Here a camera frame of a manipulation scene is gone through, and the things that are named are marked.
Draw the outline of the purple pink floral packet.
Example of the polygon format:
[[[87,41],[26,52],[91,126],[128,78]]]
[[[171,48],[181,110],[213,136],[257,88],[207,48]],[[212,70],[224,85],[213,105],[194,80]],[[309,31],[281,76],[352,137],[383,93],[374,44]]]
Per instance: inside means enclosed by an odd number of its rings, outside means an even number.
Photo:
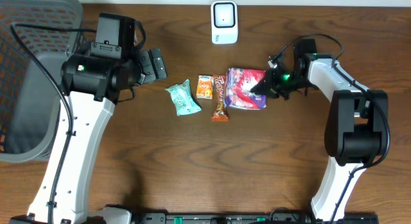
[[[264,109],[267,106],[267,97],[251,92],[264,77],[263,70],[229,68],[225,83],[225,106],[242,110]]]

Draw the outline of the mint green wipes packet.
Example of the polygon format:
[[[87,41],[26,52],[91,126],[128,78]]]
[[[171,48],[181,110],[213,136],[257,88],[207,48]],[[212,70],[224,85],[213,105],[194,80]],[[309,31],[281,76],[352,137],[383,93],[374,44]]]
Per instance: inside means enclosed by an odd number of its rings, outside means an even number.
[[[192,97],[189,79],[166,88],[166,91],[170,93],[178,116],[191,115],[202,110]]]

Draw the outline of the orange red snack bar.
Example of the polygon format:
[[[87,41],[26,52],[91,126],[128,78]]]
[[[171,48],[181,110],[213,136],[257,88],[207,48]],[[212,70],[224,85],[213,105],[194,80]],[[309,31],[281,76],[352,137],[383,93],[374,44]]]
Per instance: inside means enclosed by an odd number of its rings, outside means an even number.
[[[224,99],[225,99],[225,80],[226,75],[214,75],[214,86],[216,92],[217,106],[213,113],[212,121],[214,122],[228,122],[229,116],[227,115]]]

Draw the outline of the orange tissue packet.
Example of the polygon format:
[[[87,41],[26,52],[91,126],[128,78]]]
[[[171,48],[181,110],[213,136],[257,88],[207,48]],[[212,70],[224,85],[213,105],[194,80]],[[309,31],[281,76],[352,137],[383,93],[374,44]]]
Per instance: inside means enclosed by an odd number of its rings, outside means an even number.
[[[198,77],[196,96],[199,99],[213,98],[213,76],[200,75]]]

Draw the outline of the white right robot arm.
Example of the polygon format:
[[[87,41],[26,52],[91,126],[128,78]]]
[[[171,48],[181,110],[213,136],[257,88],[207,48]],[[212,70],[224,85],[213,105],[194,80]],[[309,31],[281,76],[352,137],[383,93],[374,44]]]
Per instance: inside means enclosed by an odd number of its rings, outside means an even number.
[[[370,90],[340,65],[338,57],[317,51],[315,35],[289,42],[294,66],[283,64],[283,52],[269,58],[270,69],[252,93],[288,99],[299,89],[319,90],[330,102],[324,132],[328,164],[310,202],[312,223],[343,223],[345,206],[361,174],[380,164],[390,148],[388,97]]]

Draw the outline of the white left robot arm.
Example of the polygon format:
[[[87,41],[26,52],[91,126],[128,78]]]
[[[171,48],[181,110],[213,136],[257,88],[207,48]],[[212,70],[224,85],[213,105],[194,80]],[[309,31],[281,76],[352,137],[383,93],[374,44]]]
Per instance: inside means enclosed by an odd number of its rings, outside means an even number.
[[[41,187],[26,214],[12,223],[86,223],[92,171],[104,130],[123,90],[167,76],[161,51],[145,50],[141,22],[101,13],[96,39],[72,54],[53,87],[58,126]]]

